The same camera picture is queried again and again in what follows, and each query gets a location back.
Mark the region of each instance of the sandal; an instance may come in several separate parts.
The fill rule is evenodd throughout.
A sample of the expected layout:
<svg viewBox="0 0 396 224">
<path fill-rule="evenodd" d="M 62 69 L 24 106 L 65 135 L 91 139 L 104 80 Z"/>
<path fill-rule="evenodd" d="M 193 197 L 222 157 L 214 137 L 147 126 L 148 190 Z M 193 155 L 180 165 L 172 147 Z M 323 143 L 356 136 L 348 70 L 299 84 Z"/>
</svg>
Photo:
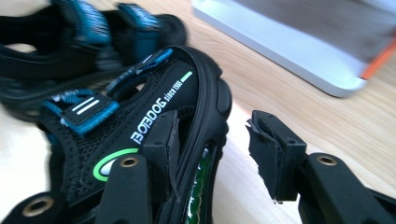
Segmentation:
<svg viewBox="0 0 396 224">
<path fill-rule="evenodd" d="M 0 17 L 0 102 L 15 118 L 35 121 L 47 97 L 97 88 L 150 53 L 185 44 L 172 15 L 150 15 L 135 4 L 98 11 L 85 1 L 54 0 L 24 17 Z M 32 52 L 8 48 L 27 44 Z"/>
<path fill-rule="evenodd" d="M 118 218 L 111 223 L 147 214 L 145 220 L 155 223 L 210 223 L 214 179 L 232 105 L 220 75 L 218 65 L 201 51 L 175 46 L 155 52 L 113 80 L 106 94 L 75 90 L 48 99 L 39 127 L 51 142 L 50 195 L 65 195 L 68 218 L 86 221 L 86 214 L 99 211 L 98 218 L 102 211 Z M 137 181 L 136 188 L 150 183 L 152 214 L 133 210 L 121 218 L 117 215 L 128 208 L 113 211 L 112 205 L 109 214 L 101 206 L 122 203 L 115 197 L 108 200 L 107 187 L 112 188 L 111 180 L 129 177 L 113 174 L 111 167 L 115 160 L 133 155 L 135 161 L 148 163 L 149 177 Z M 139 177 L 130 178 L 136 182 Z M 116 185 L 112 193 L 123 194 L 121 201 L 133 194 L 137 199 L 129 204 L 145 208 L 145 191 L 117 191 L 123 186 Z"/>
</svg>

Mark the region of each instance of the velcro strap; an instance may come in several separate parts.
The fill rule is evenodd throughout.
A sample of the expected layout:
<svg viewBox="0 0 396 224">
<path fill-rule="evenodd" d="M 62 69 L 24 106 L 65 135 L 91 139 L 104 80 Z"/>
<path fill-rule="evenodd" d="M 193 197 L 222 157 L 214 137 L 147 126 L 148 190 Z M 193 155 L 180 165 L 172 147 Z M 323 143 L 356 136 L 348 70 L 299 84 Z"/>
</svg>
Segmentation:
<svg viewBox="0 0 396 224">
<path fill-rule="evenodd" d="M 68 91 L 53 96 L 44 106 L 61 119 L 61 123 L 79 135 L 91 131 L 118 108 L 119 104 L 100 93 L 80 97 L 83 91 Z"/>
<path fill-rule="evenodd" d="M 119 4 L 119 10 L 133 28 L 139 31 L 159 31 L 158 19 L 137 4 Z"/>
<path fill-rule="evenodd" d="M 160 38 L 160 22 L 145 9 L 136 4 L 119 4 L 120 15 L 132 29 L 132 48 L 135 61 L 140 61 L 149 56 L 158 47 Z"/>
<path fill-rule="evenodd" d="M 52 0 L 61 7 L 67 22 L 75 26 L 76 39 L 83 46 L 110 43 L 105 16 L 85 0 Z"/>
<path fill-rule="evenodd" d="M 159 49 L 154 53 L 150 54 L 145 60 L 135 64 L 130 69 L 125 71 L 119 77 L 111 81 L 107 86 L 107 95 L 117 98 L 120 91 L 123 90 L 122 85 L 128 85 L 134 79 L 138 79 L 139 76 L 144 76 L 151 69 L 160 66 L 162 63 L 167 62 L 173 53 L 172 49 Z"/>
</svg>

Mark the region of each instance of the wooden table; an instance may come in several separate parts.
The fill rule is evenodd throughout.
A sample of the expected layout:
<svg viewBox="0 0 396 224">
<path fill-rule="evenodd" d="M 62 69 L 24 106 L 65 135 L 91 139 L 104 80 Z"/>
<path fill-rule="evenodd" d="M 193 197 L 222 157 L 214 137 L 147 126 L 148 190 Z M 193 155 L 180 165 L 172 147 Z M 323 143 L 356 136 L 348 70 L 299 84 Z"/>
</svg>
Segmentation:
<svg viewBox="0 0 396 224">
<path fill-rule="evenodd" d="M 100 9 L 113 1 L 91 0 Z M 334 98 L 192 14 L 191 1 L 135 1 L 153 14 L 170 13 L 188 27 L 188 44 L 211 57 L 233 92 L 230 132 L 217 173 L 215 223 L 300 223 L 297 203 L 275 205 L 248 154 L 246 120 L 272 113 L 308 144 L 307 152 L 341 158 L 367 187 L 396 197 L 396 57 L 347 99 Z M 2 1 L 0 15 L 23 15 L 44 0 Z M 48 143 L 34 124 L 0 107 L 0 220 L 21 200 L 46 190 Z"/>
</svg>

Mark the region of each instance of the rubber sole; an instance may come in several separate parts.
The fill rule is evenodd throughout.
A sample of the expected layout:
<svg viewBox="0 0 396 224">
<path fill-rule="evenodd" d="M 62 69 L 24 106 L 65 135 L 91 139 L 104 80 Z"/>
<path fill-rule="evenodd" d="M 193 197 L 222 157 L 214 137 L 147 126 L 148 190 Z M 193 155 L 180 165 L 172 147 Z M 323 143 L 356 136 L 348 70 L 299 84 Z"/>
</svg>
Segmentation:
<svg viewBox="0 0 396 224">
<path fill-rule="evenodd" d="M 228 132 L 227 118 L 232 107 L 232 96 L 228 85 L 220 79 L 222 71 L 206 54 L 197 49 L 180 47 L 196 62 L 200 93 L 198 106 L 192 122 L 193 129 L 183 148 L 177 167 L 178 199 L 164 203 L 157 215 L 156 223 L 180 223 L 186 219 L 186 206 L 189 201 L 195 174 L 204 151 L 208 150 L 208 179 L 201 195 L 199 216 L 201 223 L 212 222 L 212 194 L 222 148 Z"/>
</svg>

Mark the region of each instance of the orange object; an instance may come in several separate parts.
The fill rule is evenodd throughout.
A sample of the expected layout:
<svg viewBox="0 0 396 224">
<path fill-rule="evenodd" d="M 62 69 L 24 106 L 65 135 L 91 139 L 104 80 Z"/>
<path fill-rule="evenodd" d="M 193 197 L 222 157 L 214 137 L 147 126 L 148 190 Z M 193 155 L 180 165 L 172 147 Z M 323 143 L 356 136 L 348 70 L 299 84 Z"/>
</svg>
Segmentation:
<svg viewBox="0 0 396 224">
<path fill-rule="evenodd" d="M 392 42 L 380 52 L 367 66 L 364 72 L 361 74 L 361 78 L 369 79 L 378 69 L 384 64 L 393 52 L 396 51 L 396 36 L 393 38 Z"/>
</svg>

